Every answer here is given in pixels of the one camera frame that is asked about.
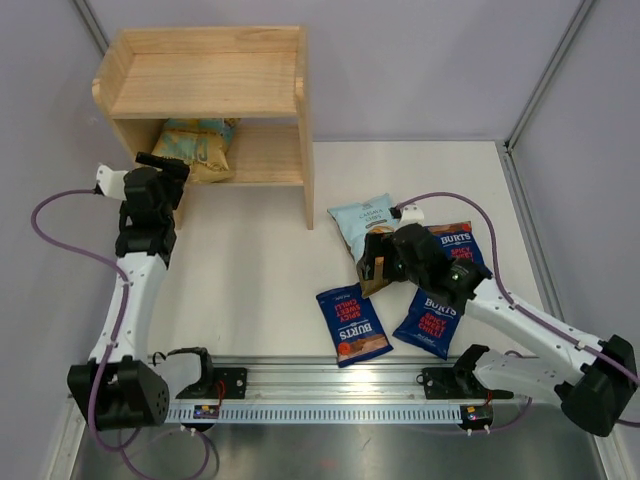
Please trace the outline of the light blue cassava chips bag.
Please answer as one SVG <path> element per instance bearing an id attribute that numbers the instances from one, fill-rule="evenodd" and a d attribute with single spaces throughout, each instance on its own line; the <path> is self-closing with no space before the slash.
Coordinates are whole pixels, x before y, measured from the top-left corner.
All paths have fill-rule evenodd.
<path id="1" fill-rule="evenodd" d="M 397 220 L 390 213 L 392 198 L 388 193 L 361 203 L 351 203 L 328 209 L 336 222 L 345 245 L 356 264 L 364 253 L 365 236 L 368 233 L 390 234 L 396 229 Z M 384 277 L 378 281 L 363 282 L 359 278 L 362 297 L 367 298 L 389 284 Z"/>

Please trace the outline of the yellow kettle chips bag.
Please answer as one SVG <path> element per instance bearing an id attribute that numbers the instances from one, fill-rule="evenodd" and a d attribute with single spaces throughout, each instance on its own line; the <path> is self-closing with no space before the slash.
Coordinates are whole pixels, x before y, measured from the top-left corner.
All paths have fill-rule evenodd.
<path id="1" fill-rule="evenodd" d="M 239 118 L 168 119 L 152 154 L 181 160 L 192 183 L 216 183 L 234 176 L 226 154 Z"/>

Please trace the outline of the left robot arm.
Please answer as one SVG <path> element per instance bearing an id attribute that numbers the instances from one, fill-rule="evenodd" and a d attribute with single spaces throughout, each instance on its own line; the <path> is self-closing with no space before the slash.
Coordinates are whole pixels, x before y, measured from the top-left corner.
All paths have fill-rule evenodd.
<path id="1" fill-rule="evenodd" d="M 137 168 L 101 167 L 99 193 L 120 200 L 114 292 L 89 359 L 73 365 L 67 385 L 93 432 L 158 426 L 178 395 L 208 396 L 216 374 L 206 349 L 186 347 L 148 363 L 148 336 L 177 241 L 174 212 L 189 176 L 174 158 L 140 152 Z"/>

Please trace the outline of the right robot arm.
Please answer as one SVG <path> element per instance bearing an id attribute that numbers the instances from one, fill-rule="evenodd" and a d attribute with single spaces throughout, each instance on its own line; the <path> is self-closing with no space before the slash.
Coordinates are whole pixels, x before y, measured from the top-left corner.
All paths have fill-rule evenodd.
<path id="1" fill-rule="evenodd" d="M 635 352 L 627 340 L 603 340 L 517 300 L 497 269 L 448 256 L 420 224 L 367 234 L 358 266 L 366 276 L 409 281 L 437 304 L 470 315 L 532 352 L 529 359 L 508 358 L 471 346 L 453 374 L 463 395 L 487 389 L 543 400 L 582 430 L 606 437 L 638 389 Z"/>

